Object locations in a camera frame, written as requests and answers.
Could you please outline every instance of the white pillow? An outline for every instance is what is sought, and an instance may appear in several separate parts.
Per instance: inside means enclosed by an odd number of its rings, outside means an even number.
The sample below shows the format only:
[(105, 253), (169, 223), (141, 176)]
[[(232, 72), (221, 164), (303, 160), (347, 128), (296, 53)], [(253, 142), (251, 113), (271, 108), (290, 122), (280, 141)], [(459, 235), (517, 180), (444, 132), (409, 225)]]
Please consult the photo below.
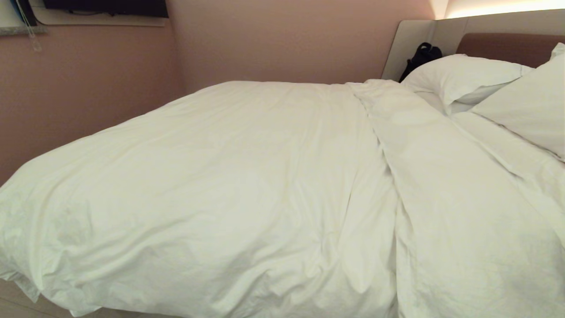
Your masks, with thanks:
[(465, 104), (477, 104), (496, 92), (501, 84), (510, 83), (532, 71), (531, 67), (493, 59), (450, 55), (426, 63), (406, 77), (402, 84), (415, 92), (437, 94), (447, 107), (474, 93)]
[(502, 88), (472, 112), (565, 160), (565, 54)]
[(557, 46), (553, 51), (551, 51), (551, 59), (556, 58), (557, 56), (565, 53), (565, 44), (557, 43)]
[(481, 86), (472, 93), (469, 93), (463, 97), (457, 99), (458, 102), (469, 105), (477, 105), (478, 103), (484, 101), (490, 95), (498, 92), (499, 89), (508, 85), (509, 83), (502, 83), (493, 86)]

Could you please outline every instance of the backpack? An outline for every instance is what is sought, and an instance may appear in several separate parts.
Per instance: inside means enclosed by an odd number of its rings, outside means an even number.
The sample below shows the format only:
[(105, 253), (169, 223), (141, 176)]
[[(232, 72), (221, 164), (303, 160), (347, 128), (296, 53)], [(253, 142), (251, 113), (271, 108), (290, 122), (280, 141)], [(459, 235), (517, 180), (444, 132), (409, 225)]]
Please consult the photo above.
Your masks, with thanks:
[(440, 48), (438, 48), (437, 46), (432, 46), (427, 42), (420, 44), (420, 46), (416, 50), (416, 54), (414, 54), (414, 57), (408, 60), (408, 65), (406, 66), (404, 73), (400, 77), (400, 81), (403, 81), (408, 76), (408, 74), (410, 74), (417, 67), (442, 57), (444, 57), (444, 55), (441, 53)]

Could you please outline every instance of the tv screen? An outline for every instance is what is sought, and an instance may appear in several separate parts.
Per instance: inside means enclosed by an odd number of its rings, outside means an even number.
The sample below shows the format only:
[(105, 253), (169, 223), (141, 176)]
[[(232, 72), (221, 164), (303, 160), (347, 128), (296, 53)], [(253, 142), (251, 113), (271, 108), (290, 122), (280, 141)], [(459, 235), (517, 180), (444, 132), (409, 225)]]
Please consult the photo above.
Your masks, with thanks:
[(48, 9), (168, 18), (165, 0), (44, 0)]

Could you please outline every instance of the pink wall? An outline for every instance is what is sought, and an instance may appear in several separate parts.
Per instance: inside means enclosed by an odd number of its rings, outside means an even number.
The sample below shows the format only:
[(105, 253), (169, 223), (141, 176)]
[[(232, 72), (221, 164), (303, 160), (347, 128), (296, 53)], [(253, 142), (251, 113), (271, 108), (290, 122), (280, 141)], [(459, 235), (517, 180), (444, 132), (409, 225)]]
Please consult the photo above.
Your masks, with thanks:
[(426, 0), (170, 0), (169, 7), (189, 92), (228, 80), (379, 78), (398, 23), (434, 19)]
[(0, 37), (0, 184), (23, 163), (184, 94), (172, 28), (49, 27)]

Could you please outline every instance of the bedding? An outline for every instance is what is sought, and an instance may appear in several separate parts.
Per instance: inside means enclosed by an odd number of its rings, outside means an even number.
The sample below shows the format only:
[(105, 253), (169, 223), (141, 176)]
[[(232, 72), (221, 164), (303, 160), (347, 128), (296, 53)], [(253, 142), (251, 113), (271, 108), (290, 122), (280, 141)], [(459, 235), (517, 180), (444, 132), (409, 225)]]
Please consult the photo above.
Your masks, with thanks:
[(217, 85), (18, 170), (0, 277), (75, 316), (563, 317), (563, 184), (471, 136), (392, 81)]
[(418, 67), (402, 84), (414, 92), (435, 93), (451, 114), (449, 105), (454, 101), (478, 104), (532, 70), (516, 63), (455, 54)]
[(472, 111), (565, 161), (565, 54), (556, 55)]
[[(416, 95), (423, 98), (428, 104), (437, 109), (443, 115), (447, 115), (445, 113), (444, 103), (441, 101), (440, 97), (435, 93), (428, 93), (428, 92), (415, 92)], [(450, 114), (457, 114), (463, 111), (468, 111), (469, 109), (473, 108), (474, 104), (464, 104), (462, 102), (454, 101), (449, 105)]]
[(565, 44), (563, 43), (557, 43), (557, 45), (555, 46), (555, 49), (553, 49), (553, 51), (551, 51), (551, 59), (556, 58), (559, 55), (565, 54)]
[[(562, 213), (555, 214), (565, 211), (565, 170), (561, 162), (547, 151), (480, 115), (468, 112), (457, 114), (451, 119), (463, 134), (496, 158), (497, 163), (517, 178), (527, 181), (517, 182), (516, 185), (531, 186), (550, 197), (554, 207), (542, 209), (540, 213), (547, 215), (548, 220), (555, 220), (550, 221), (553, 226), (563, 226), (559, 221), (563, 217)], [(534, 197), (536, 192), (528, 191), (527, 194)], [(556, 228), (555, 233), (565, 242), (564, 228)]]

